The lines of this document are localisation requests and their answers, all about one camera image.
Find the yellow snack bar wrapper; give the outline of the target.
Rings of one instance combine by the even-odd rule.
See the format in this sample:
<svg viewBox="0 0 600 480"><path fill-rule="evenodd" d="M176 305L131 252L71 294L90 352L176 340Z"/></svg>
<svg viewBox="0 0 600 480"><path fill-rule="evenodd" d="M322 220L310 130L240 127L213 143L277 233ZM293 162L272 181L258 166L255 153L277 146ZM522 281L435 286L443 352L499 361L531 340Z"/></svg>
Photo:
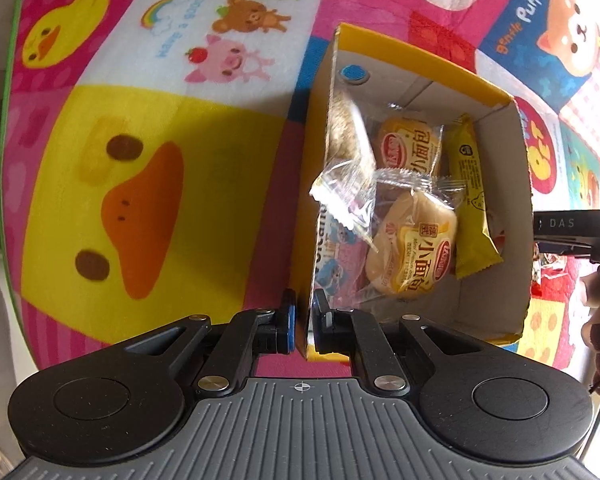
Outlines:
<svg viewBox="0 0 600 480"><path fill-rule="evenodd" d="M455 275L462 280L503 262L489 230L477 135L468 114L444 127L443 151L450 176L465 188L456 210Z"/></svg>

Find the small bread pack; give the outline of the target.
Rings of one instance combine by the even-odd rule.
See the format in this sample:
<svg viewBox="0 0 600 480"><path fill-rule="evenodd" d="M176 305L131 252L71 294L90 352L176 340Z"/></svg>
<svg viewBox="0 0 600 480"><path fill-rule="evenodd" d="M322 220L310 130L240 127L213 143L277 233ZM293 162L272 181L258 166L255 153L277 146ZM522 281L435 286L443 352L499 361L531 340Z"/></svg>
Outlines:
<svg viewBox="0 0 600 480"><path fill-rule="evenodd" d="M377 167L404 169L434 177L440 172L442 125L422 113L393 115L380 123L372 148Z"/></svg>
<svg viewBox="0 0 600 480"><path fill-rule="evenodd" d="M404 169L376 171L373 242L365 274L377 295L412 300L449 273L464 184Z"/></svg>

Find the yellow cardboard box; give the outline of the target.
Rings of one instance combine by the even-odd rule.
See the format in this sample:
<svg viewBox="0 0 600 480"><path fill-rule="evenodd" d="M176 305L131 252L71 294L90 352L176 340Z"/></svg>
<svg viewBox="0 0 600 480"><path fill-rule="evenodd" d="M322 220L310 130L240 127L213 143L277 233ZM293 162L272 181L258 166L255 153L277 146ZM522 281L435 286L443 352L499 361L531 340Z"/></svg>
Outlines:
<svg viewBox="0 0 600 480"><path fill-rule="evenodd" d="M532 246L514 99L419 47L339 25L306 115L290 271L300 352L317 356L318 292L380 322L413 313L512 344Z"/></svg>

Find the small bread pack lower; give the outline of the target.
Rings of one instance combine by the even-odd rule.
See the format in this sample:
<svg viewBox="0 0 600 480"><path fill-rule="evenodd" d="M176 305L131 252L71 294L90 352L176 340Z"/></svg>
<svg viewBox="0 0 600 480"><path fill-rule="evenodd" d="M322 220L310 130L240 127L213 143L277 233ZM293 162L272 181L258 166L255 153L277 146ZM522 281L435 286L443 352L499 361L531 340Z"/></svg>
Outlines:
<svg viewBox="0 0 600 480"><path fill-rule="evenodd" d="M404 169L376 171L373 242L365 274L377 295L412 300L449 273L464 184Z"/></svg>

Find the small bread pack upper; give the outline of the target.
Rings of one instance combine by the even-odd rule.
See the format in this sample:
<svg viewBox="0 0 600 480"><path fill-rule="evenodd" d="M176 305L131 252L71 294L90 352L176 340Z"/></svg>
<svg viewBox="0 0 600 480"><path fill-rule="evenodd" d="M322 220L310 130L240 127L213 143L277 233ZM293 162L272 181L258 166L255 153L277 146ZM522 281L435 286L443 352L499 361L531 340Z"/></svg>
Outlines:
<svg viewBox="0 0 600 480"><path fill-rule="evenodd" d="M434 177L440 172L442 125L422 113L393 115L380 123L372 148L377 167L404 169Z"/></svg>

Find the colourful cartoon play mat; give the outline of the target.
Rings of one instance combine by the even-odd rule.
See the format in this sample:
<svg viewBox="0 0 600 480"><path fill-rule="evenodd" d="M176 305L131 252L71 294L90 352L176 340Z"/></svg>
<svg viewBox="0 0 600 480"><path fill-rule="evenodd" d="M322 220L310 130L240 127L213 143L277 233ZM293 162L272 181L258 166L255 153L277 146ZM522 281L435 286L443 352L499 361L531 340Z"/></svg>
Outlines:
<svg viewBox="0 0 600 480"><path fill-rule="evenodd" d="M591 0L19 0L1 160L12 296L45 368L276 304L306 115L341 24L519 108L532 212L600 206Z"/></svg>

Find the red yellow biscuit bag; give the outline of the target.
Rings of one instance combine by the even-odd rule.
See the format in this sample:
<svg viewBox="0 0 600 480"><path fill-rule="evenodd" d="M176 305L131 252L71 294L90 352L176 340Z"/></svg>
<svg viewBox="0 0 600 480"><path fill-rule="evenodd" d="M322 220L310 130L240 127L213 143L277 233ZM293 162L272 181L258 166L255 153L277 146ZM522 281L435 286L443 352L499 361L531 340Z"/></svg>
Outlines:
<svg viewBox="0 0 600 480"><path fill-rule="evenodd" d="M568 302L576 288L580 262L573 256L542 252L545 244L533 246L531 296Z"/></svg>

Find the clear sesame snack bar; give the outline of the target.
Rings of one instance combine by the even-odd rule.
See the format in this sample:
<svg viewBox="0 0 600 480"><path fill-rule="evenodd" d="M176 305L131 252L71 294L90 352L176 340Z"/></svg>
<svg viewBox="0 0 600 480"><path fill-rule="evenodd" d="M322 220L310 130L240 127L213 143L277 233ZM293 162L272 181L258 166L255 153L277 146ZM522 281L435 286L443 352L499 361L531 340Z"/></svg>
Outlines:
<svg viewBox="0 0 600 480"><path fill-rule="evenodd" d="M360 109L344 89L329 98L326 162L310 195L360 240L375 249L376 160Z"/></svg>

